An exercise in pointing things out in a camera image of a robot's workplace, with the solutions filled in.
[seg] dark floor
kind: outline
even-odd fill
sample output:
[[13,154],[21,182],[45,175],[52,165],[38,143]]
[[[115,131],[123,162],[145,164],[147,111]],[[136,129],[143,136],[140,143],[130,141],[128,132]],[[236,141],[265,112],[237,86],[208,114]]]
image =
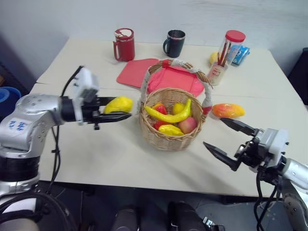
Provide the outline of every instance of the dark floor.
[[[40,182],[46,188],[47,182]],[[184,201],[196,209],[201,218],[209,217],[226,231],[254,231],[253,205],[256,198],[208,195],[127,187],[55,184],[52,194],[61,200],[77,223],[95,224],[94,231],[109,231],[121,206],[134,204],[142,209],[143,231],[165,231],[170,201]],[[61,230],[58,218],[48,215],[39,223],[42,231]],[[263,220],[266,231],[291,231],[281,202],[269,209]]]

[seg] basket handle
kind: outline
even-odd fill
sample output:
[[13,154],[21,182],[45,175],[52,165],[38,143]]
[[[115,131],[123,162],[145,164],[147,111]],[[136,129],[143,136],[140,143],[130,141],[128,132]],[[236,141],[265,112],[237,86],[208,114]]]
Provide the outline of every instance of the basket handle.
[[150,81],[151,74],[157,72],[161,68],[166,68],[169,66],[180,66],[184,69],[188,70],[190,73],[194,73],[197,75],[198,80],[203,84],[205,89],[205,99],[202,102],[202,110],[203,114],[207,115],[209,111],[211,111],[213,103],[212,103],[212,85],[209,83],[206,75],[199,69],[191,65],[190,63],[186,63],[179,59],[166,59],[163,61],[159,61],[157,64],[150,66],[145,73],[145,77],[141,86],[141,98],[138,102],[138,111],[140,111],[141,104],[144,104],[147,99],[147,89]]

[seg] black mug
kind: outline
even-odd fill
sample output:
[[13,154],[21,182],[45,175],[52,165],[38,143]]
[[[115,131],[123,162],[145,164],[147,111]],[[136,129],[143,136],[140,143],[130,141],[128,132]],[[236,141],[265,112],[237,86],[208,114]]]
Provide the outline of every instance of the black mug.
[[164,42],[164,52],[171,58],[177,58],[182,50],[185,33],[181,30],[170,30]]

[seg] mug handle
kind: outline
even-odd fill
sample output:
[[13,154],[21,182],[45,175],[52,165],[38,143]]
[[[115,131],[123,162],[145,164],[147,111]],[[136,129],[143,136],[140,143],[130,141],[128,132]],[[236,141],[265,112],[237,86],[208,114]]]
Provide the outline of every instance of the mug handle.
[[164,41],[164,44],[163,44],[163,49],[164,49],[164,52],[167,54],[167,52],[168,51],[166,51],[166,45],[167,45],[167,43],[169,43],[170,42],[170,39],[169,38],[167,38],[165,41]]
[[117,57],[117,54],[116,54],[116,47],[119,45],[119,42],[114,42],[114,56],[115,56],[115,59],[118,60],[118,61],[121,61],[121,57]]

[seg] red mug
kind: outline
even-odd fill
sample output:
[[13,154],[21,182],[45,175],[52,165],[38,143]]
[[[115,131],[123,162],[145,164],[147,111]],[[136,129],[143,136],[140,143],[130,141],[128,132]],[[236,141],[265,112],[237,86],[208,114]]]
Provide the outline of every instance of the red mug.
[[118,61],[130,61],[135,57],[134,31],[129,28],[120,28],[115,31],[114,55]]

